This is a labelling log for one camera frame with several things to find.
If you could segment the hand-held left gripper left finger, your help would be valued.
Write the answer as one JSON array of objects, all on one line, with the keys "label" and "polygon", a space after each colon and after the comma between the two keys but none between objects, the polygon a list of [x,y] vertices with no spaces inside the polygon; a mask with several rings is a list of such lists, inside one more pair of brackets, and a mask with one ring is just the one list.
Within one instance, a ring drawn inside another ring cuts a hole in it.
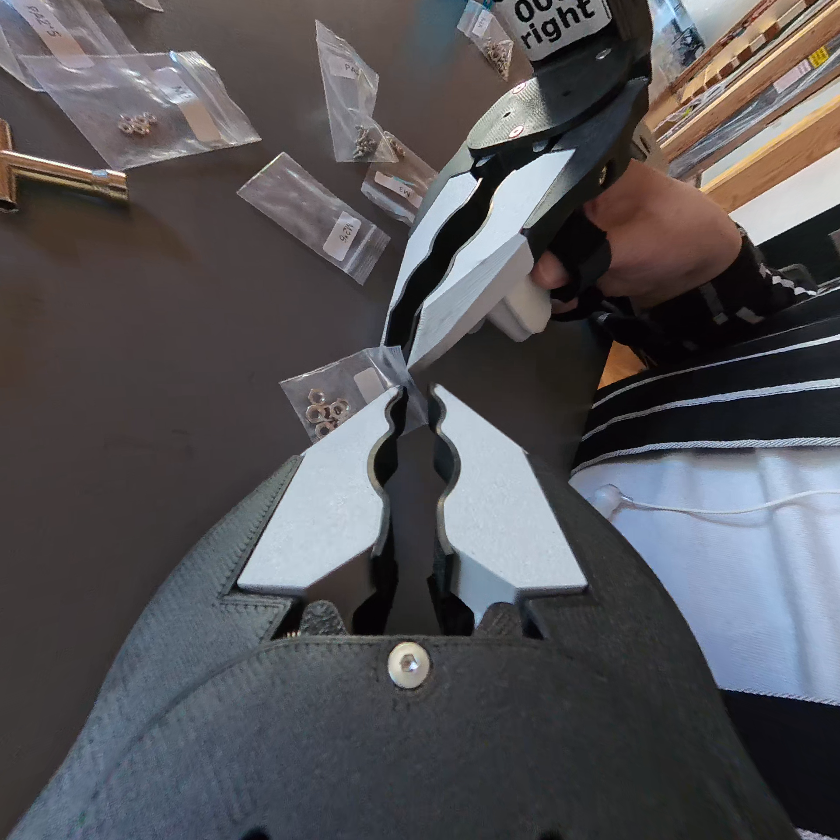
[{"label": "hand-held left gripper left finger", "polygon": [[301,457],[238,577],[241,590],[335,605],[383,635],[398,580],[391,502],[404,388],[394,386]]}]

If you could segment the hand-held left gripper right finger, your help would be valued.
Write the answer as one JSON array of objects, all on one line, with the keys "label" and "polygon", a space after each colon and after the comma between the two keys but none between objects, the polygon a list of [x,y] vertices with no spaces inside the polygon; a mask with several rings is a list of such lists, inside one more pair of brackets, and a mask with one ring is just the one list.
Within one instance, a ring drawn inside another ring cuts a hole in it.
[{"label": "hand-held left gripper right finger", "polygon": [[428,588],[440,630],[474,633],[495,604],[579,595],[588,582],[527,452],[439,384],[428,396],[435,509]]}]

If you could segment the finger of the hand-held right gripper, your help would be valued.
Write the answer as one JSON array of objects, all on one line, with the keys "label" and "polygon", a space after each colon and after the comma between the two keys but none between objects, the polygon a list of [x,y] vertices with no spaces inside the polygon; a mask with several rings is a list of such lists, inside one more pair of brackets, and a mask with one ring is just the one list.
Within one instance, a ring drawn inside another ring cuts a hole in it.
[{"label": "finger of the hand-held right gripper", "polygon": [[446,181],[407,241],[389,305],[382,344],[410,350],[419,312],[444,280],[458,251],[478,232],[490,209],[490,177],[470,172]]},{"label": "finger of the hand-held right gripper", "polygon": [[542,154],[498,186],[485,222],[423,303],[406,363],[410,372],[425,370],[482,319],[516,342],[545,330],[549,294],[529,280],[536,259],[522,230],[573,154]]}]

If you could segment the clear bag of hex nuts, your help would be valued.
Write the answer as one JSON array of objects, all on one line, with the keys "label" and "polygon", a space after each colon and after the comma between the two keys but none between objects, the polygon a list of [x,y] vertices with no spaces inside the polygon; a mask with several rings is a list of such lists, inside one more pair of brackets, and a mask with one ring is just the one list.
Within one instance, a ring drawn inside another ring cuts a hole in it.
[{"label": "clear bag of hex nuts", "polygon": [[407,393],[404,430],[410,433],[425,425],[427,409],[398,347],[362,350],[280,384],[312,442],[399,385]]}]

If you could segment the person's right forearm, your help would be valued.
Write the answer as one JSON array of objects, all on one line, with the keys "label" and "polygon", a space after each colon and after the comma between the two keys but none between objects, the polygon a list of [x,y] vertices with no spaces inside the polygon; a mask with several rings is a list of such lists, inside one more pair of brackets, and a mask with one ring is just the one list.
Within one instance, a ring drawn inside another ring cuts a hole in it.
[{"label": "person's right forearm", "polygon": [[756,325],[797,303],[817,298],[817,283],[802,265],[775,269],[767,266],[746,230],[738,257],[729,268],[699,288],[714,323]]}]

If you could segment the dark desk with wooden edge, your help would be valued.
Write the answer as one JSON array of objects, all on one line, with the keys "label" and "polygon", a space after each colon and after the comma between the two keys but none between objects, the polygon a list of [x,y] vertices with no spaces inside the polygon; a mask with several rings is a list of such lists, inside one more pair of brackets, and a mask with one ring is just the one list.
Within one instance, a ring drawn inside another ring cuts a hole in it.
[{"label": "dark desk with wooden edge", "polygon": [[[205,58],[261,141],[129,171],[129,206],[23,183],[2,214],[2,838],[160,585],[309,445],[280,383],[380,341],[408,229],[334,160],[316,21],[437,171],[509,89],[465,2],[105,5],[138,51]],[[390,237],[364,285],[237,195],[282,152]]]}]

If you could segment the person's right hand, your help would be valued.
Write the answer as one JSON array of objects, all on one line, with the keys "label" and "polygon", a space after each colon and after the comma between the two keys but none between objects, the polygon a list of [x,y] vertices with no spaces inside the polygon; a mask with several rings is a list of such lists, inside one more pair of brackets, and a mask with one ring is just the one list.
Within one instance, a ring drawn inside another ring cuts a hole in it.
[{"label": "person's right hand", "polygon": [[738,227],[709,196],[645,162],[582,207],[605,232],[612,261],[597,281],[605,298],[649,309],[713,280],[742,247]]}]

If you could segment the person's striped black shirt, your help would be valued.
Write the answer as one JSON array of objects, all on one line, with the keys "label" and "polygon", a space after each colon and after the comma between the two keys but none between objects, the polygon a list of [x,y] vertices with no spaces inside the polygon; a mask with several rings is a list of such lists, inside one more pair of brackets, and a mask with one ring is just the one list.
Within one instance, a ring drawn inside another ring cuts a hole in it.
[{"label": "person's striped black shirt", "polygon": [[694,634],[754,763],[808,838],[838,838],[838,290],[750,341],[599,392],[570,483]]}]

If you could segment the scattered small clear parts bags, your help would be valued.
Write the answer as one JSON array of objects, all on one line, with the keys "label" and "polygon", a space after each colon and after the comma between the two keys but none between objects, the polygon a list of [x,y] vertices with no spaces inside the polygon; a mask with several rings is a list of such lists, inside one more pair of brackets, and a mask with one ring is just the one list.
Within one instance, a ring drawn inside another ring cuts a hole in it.
[{"label": "scattered small clear parts bags", "polygon": [[[271,53],[267,69],[247,67],[248,90],[277,106],[290,130],[299,121],[280,107],[280,94],[314,82],[318,62],[322,99],[309,110],[329,124],[336,162],[367,165],[362,193],[394,218],[412,224],[437,175],[377,121],[381,76],[346,38],[323,21],[295,28],[292,12],[311,14],[315,2],[269,2],[280,16],[257,22],[258,45]],[[404,80],[387,89],[424,127],[444,107],[476,110],[486,93],[467,94],[464,74],[450,59],[432,60],[455,32],[434,17],[429,25],[393,29],[409,2],[328,2],[369,35],[385,35]],[[2,2],[2,68],[28,89],[44,92],[111,168],[128,170],[185,156],[260,142],[249,117],[217,70],[195,51],[139,52],[102,2]],[[252,207],[363,285],[389,242],[388,235],[314,180],[287,153],[279,154],[238,190]]]}]

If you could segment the silver cross socket wrench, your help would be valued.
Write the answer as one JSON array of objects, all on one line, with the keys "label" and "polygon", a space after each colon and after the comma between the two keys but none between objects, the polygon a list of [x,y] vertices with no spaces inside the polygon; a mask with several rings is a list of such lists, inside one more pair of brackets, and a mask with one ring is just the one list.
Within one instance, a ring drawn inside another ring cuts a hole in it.
[{"label": "silver cross socket wrench", "polygon": [[1,120],[1,211],[18,210],[18,180],[26,179],[102,196],[120,203],[130,199],[126,174],[111,170],[90,170],[17,152],[12,130]]}]

